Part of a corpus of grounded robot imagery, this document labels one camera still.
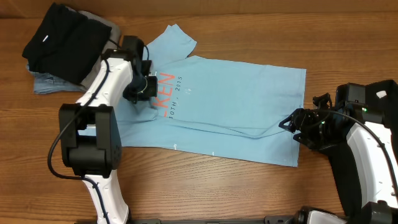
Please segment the light blue printed t-shirt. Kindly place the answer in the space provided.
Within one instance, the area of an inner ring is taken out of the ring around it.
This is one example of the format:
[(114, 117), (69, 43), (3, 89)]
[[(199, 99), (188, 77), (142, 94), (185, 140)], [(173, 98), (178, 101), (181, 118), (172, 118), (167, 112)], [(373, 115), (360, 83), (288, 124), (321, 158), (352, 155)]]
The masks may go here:
[(196, 44), (177, 25), (149, 44), (158, 94), (119, 101), (123, 146), (297, 166), (299, 144), (279, 123), (303, 106), (306, 71), (194, 56)]

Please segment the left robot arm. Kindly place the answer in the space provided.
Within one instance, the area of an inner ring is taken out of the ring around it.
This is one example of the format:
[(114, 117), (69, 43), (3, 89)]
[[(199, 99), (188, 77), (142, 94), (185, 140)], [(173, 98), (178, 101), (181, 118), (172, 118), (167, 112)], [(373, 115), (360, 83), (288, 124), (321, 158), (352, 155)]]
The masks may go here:
[(74, 104), (60, 107), (60, 132), (49, 150), (50, 172), (63, 176), (52, 166), (52, 155), (61, 145), (62, 161), (72, 169), (72, 180), (82, 181), (94, 203), (97, 223), (131, 223), (131, 211), (123, 199), (117, 169), (122, 143), (115, 108), (121, 98), (133, 104), (157, 96), (157, 77), (151, 75), (149, 49), (127, 35), (115, 49), (101, 55), (101, 68), (86, 93)]

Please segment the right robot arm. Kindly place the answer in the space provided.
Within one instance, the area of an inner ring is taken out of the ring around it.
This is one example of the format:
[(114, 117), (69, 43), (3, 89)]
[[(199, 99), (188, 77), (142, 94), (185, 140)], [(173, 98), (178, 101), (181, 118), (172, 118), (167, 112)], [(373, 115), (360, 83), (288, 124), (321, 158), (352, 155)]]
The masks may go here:
[(302, 207), (285, 223), (397, 223), (397, 83), (347, 83), (313, 104), (279, 127), (327, 156), (345, 214)]

